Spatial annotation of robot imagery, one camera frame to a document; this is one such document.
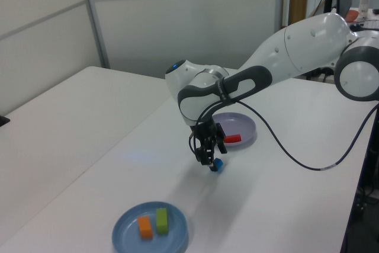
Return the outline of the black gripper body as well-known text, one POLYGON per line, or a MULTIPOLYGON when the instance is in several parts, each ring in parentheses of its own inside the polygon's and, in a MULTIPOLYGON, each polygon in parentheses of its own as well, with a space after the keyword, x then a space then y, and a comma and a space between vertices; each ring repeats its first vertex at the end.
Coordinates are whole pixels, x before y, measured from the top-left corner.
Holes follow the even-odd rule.
POLYGON ((223 141, 223 128, 220 123, 216 123, 213 119, 191 126, 191 130, 200 142, 204 142, 206 139, 214 139, 217 143, 223 141))

